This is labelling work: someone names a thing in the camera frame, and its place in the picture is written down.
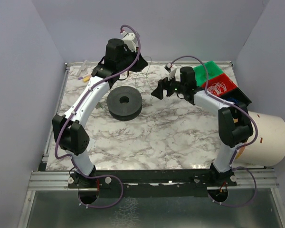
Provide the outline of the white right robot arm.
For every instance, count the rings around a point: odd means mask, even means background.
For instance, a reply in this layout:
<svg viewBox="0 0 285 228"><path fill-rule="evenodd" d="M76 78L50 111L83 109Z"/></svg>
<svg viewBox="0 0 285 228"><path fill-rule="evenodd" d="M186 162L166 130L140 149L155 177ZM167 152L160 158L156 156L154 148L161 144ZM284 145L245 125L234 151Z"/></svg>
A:
<svg viewBox="0 0 285 228"><path fill-rule="evenodd" d="M244 103L228 102L197 86L195 72L190 66L180 68L179 81L175 79L176 69L169 69L168 72L169 76L158 81L158 85L151 95L162 100L164 91L167 92L167 97L173 94L181 94L184 100L190 104L201 107L215 115L218 118L221 146L211 167L218 173L230 171L236 151L253 134L253 127L248 117L246 105Z"/></svg>

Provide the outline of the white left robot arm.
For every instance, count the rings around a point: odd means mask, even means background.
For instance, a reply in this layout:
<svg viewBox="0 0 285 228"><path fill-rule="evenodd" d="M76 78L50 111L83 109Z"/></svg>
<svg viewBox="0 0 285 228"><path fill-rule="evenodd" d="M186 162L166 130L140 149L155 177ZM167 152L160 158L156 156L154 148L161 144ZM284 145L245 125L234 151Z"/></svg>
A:
<svg viewBox="0 0 285 228"><path fill-rule="evenodd" d="M63 114L52 119L55 139L54 155L58 149L66 151L77 172L90 177L95 165L88 156L90 137L85 131L87 120L102 97L112 88L124 72L140 72L147 62L141 56L141 42L137 35L130 33L122 39L108 41L105 56L93 68L89 82L75 103Z"/></svg>

